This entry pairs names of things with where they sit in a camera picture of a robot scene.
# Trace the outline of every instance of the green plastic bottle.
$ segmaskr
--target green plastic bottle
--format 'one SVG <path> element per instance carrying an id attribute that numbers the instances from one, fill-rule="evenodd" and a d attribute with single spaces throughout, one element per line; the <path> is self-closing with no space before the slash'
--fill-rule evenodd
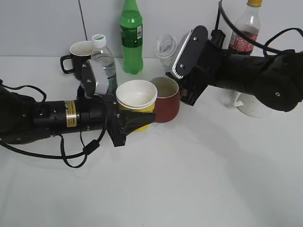
<path id="1" fill-rule="evenodd" d="M 120 25 L 124 71 L 137 74 L 143 70 L 143 20 L 136 0 L 125 0 Z"/>

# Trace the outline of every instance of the white bottle cap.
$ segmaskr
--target white bottle cap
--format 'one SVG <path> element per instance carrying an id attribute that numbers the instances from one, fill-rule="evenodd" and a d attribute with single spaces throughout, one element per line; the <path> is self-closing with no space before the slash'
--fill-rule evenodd
<path id="1" fill-rule="evenodd" d="M 92 36 L 93 46 L 96 48 L 103 48 L 106 46 L 106 37 L 105 35 L 96 34 Z"/>

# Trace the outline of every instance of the cup rim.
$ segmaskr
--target cup rim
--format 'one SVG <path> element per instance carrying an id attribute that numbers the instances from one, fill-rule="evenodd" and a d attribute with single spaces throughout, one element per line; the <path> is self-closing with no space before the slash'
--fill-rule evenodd
<path id="1" fill-rule="evenodd" d="M 124 106 L 125 108 L 127 109 L 131 109 L 131 110 L 142 110 L 142 109 L 145 109 L 147 107 L 150 107 L 151 105 L 153 105 L 155 103 L 155 101 L 153 103 L 150 103 L 148 105 L 145 105 L 145 106 L 142 106 L 142 107 L 133 107 L 133 106 L 129 106 L 129 105 L 125 105 L 124 103 L 122 103 L 119 99 L 117 99 L 118 103 L 121 105 L 121 106 Z"/>
<path id="2" fill-rule="evenodd" d="M 156 78 L 154 78 L 154 79 L 163 79 L 163 78 L 166 79 L 166 80 L 172 81 L 175 85 L 177 85 L 178 89 L 177 89 L 177 91 L 176 91 L 173 95 L 168 96 L 168 97 L 159 97 L 159 93 L 158 93 L 157 98 L 160 98 L 160 99 L 172 98 L 173 96 L 175 96 L 176 94 L 178 94 L 178 92 L 180 91 L 179 84 L 178 84 L 175 80 L 173 80 L 173 79 L 171 79 L 171 78 L 168 78 L 168 77 L 156 77 Z"/>
<path id="3" fill-rule="evenodd" d="M 154 88 L 154 90 L 155 90 L 155 95 L 154 95 L 154 97 L 152 98 L 152 100 L 149 101 L 148 103 L 144 104 L 144 105 L 127 105 L 127 104 L 123 103 L 122 100 L 120 100 L 119 97 L 118 97 L 118 92 L 119 92 L 119 90 L 121 89 L 122 86 L 124 86 L 124 85 L 126 85 L 126 84 L 128 84 L 128 83 L 134 83 L 135 81 L 140 81 L 140 82 L 143 81 L 144 83 L 148 83 L 148 84 L 152 85 L 153 88 Z M 157 90 L 156 86 L 155 86 L 153 83 L 151 83 L 150 81 L 143 80 L 143 79 L 134 79 L 134 80 L 130 80 L 130 81 L 128 81 L 128 82 L 126 82 L 126 83 L 120 85 L 120 86 L 117 88 L 117 90 L 116 90 L 116 99 L 117 99 L 117 101 L 118 101 L 122 106 L 124 106 L 124 107 L 126 107 L 126 108 L 129 108 L 129 109 L 134 109 L 134 110 L 140 110 L 140 109 L 147 108 L 147 107 L 151 106 L 153 103 L 156 102 L 157 97 L 158 97 L 158 90 Z"/>
<path id="4" fill-rule="evenodd" d="M 80 42 L 77 42 L 77 43 L 71 45 L 71 47 L 70 47 L 70 53 L 71 53 L 72 55 L 75 55 L 75 56 L 78 56 L 78 57 L 87 57 L 87 56 L 90 56 L 91 53 L 90 53 L 90 54 L 86 54 L 86 55 L 79 55 L 79 54 L 73 53 L 72 49 L 73 49 L 76 45 L 79 45 L 79 44 L 82 44 L 82 43 L 91 43 L 91 44 L 92 44 L 92 41 L 85 40 L 85 41 L 80 41 Z"/>

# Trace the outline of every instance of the stacked cups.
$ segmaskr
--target stacked cups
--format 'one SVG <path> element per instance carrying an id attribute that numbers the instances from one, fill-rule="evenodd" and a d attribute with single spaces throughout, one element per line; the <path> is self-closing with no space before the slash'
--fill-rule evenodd
<path id="1" fill-rule="evenodd" d="M 152 113 L 157 100 L 157 88 L 145 80 L 131 80 L 119 86 L 116 98 L 121 110 L 133 112 Z M 136 131 L 144 131 L 149 127 L 145 125 Z"/>

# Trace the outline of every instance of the mug handle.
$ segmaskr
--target mug handle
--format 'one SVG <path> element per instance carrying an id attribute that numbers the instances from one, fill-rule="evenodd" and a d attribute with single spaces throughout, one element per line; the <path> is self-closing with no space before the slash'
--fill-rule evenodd
<path id="1" fill-rule="evenodd" d="M 63 57 L 60 58 L 61 69 L 62 69 L 62 71 L 63 71 L 65 74 L 71 74 L 71 73 L 74 73 L 74 72 L 75 72 L 75 69 L 66 70 L 66 69 L 64 68 L 63 62 L 64 62 L 65 60 L 68 60 L 68 59 L 71 59 L 71 55 L 65 55 L 65 56 L 63 56 Z"/>
<path id="2" fill-rule="evenodd" d="M 233 99 L 232 105 L 234 107 L 244 106 L 244 103 L 241 100 L 239 100 L 239 97 L 241 94 L 242 94 L 241 92 L 237 92 L 237 91 L 235 91 L 233 93 L 234 99 Z"/>

